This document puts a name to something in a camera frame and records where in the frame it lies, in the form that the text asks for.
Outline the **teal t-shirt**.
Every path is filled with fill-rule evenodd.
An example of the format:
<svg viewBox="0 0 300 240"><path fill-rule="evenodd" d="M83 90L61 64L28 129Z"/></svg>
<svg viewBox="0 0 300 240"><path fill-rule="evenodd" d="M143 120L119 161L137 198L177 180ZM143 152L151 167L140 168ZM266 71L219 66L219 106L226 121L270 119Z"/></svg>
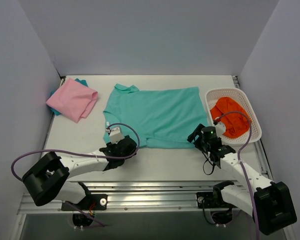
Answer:
<svg viewBox="0 0 300 240"><path fill-rule="evenodd" d="M123 123L123 134L142 148L189 149L199 124L208 125L198 87L139 90L116 84L103 111L107 123Z"/></svg>

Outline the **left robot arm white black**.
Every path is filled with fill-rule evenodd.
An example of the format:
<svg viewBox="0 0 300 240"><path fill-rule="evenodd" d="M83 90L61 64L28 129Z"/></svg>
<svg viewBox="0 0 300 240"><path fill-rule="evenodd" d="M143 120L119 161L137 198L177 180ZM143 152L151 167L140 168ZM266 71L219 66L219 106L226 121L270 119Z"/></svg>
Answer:
<svg viewBox="0 0 300 240"><path fill-rule="evenodd" d="M104 172L124 164L126 159L136 155L138 144L128 135L117 143L107 143L95 152L82 156L58 156L51 151L45 154L22 177L22 182L36 206L52 200L69 202L80 210L91 205L105 209L106 197L93 196L82 182L68 179L89 172Z"/></svg>

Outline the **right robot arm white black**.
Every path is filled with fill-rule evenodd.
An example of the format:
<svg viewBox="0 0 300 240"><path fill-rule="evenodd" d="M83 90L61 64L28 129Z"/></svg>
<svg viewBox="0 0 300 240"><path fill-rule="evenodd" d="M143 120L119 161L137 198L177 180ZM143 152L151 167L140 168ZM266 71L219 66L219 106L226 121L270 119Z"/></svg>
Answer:
<svg viewBox="0 0 300 240"><path fill-rule="evenodd" d="M259 231L267 236L297 222L288 186L264 177L241 160L231 146L222 143L215 127L199 124L187 141L207 157L212 167L234 178L214 185L211 200L217 207L239 208L251 216Z"/></svg>

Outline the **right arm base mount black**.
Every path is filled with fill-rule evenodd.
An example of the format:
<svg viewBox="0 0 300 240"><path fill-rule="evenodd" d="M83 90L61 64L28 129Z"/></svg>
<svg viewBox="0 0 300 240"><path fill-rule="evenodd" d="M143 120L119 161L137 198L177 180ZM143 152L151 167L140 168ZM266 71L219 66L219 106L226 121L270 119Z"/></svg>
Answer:
<svg viewBox="0 0 300 240"><path fill-rule="evenodd" d="M197 207L199 209L236 208L236 206L229 203L219 203L217 200L214 199L213 193L211 191L197 192L196 200L197 200Z"/></svg>

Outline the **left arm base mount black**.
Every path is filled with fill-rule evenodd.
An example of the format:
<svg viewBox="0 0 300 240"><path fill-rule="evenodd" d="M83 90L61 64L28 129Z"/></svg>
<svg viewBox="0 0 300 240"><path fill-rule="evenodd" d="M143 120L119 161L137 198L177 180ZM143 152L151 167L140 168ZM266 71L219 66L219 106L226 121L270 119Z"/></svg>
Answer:
<svg viewBox="0 0 300 240"><path fill-rule="evenodd" d="M83 200L77 203L70 203L71 206L67 203L62 203L61 210L62 211L104 211L107 209L107 194L92 194L90 196L86 196Z"/></svg>

